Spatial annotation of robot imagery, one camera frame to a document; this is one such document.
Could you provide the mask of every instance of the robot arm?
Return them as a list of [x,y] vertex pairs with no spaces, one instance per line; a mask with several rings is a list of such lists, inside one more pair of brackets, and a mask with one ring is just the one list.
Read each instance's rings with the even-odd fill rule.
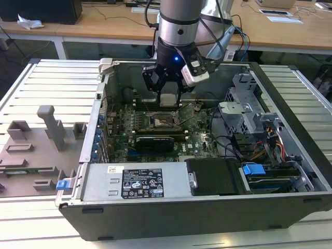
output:
[[[200,54],[194,42],[202,5],[203,0],[161,1],[157,62],[143,70],[146,86],[158,93],[158,100],[166,82],[177,82],[179,102],[181,93],[192,91],[216,68]],[[153,74],[158,76],[156,81],[152,80]]]

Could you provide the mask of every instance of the white paper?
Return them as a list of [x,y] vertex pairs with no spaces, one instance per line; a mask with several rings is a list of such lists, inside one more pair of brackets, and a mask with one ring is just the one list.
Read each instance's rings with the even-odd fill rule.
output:
[[42,25],[42,22],[39,20],[31,21],[31,20],[21,17],[20,15],[17,15],[17,16],[19,17],[19,20],[17,21],[17,23],[21,27],[23,27],[27,30],[36,29],[38,27],[44,27],[44,25]]
[[303,23],[297,19],[291,19],[287,17],[267,17],[271,22],[284,22],[284,23]]

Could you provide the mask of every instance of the motherboard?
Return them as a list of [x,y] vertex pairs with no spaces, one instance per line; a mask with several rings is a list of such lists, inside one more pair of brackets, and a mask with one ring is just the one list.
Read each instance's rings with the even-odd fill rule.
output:
[[211,109],[184,103],[175,110],[114,104],[107,113],[110,162],[179,162],[219,157],[208,126]]

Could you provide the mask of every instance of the barcode sticker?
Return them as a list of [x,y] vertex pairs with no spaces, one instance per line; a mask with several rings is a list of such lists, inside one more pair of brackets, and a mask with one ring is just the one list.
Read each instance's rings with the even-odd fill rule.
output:
[[108,174],[117,174],[122,173],[124,166],[108,166],[107,173]]

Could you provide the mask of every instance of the circuit board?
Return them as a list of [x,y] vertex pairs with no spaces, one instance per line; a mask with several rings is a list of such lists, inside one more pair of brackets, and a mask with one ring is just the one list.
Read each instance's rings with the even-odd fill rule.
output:
[[[184,104],[175,111],[136,111],[130,105],[116,105],[107,114],[110,162],[177,162],[188,158],[219,157],[207,129],[210,109],[194,109]],[[171,151],[142,152],[137,141],[142,137],[174,141]]]

